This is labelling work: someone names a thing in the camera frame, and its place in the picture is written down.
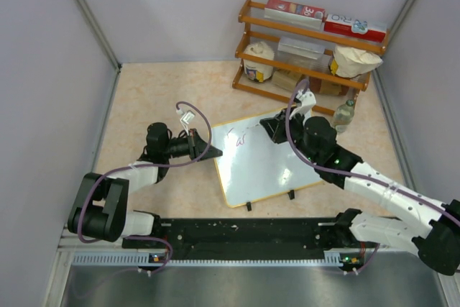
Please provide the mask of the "yellow framed whiteboard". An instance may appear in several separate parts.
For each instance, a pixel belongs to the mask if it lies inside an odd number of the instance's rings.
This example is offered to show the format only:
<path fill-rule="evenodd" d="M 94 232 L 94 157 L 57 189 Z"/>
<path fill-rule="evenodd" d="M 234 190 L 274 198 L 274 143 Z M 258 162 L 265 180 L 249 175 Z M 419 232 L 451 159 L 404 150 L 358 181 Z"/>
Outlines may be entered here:
<path fill-rule="evenodd" d="M 247 129 L 279 109 L 224 122 L 212 127 L 212 145 L 223 152 L 215 158 L 226 205 L 244 206 L 322 183 L 290 145 L 273 143 L 263 127 Z"/>

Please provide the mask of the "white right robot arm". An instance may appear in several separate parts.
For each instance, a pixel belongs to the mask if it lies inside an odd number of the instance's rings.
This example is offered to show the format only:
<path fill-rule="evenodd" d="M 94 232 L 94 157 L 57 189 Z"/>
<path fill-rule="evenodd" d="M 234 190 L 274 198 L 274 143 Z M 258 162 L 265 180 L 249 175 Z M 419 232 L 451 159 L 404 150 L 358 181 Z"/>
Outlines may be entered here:
<path fill-rule="evenodd" d="M 459 201 L 438 201 L 396 183 L 336 140 L 337 132 L 321 116 L 288 116 L 285 110 L 260 120 L 275 144 L 287 142 L 322 180 L 363 196 L 389 211 L 387 219 L 349 209 L 337 220 L 337 241 L 350 247 L 374 242 L 417 256 L 430 269 L 459 272 Z"/>

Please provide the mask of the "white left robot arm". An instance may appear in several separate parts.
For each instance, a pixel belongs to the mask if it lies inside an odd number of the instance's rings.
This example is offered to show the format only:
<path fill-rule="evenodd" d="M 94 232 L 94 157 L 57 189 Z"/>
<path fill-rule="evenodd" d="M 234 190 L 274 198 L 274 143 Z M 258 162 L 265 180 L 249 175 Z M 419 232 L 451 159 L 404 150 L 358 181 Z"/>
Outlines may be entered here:
<path fill-rule="evenodd" d="M 173 137 L 162 122 L 148 126 L 146 146 L 134 164 L 114 170 L 107 176 L 84 175 L 68 217 L 68 231 L 92 239 L 115 242 L 138 236 L 148 247 L 155 247 L 163 230 L 155 225 L 157 216 L 144 211 L 128 211 L 128 197 L 146 186 L 159 183 L 170 169 L 170 159 L 188 156 L 200 161 L 217 158 L 223 152 L 208 145 L 196 129 L 183 130 Z"/>

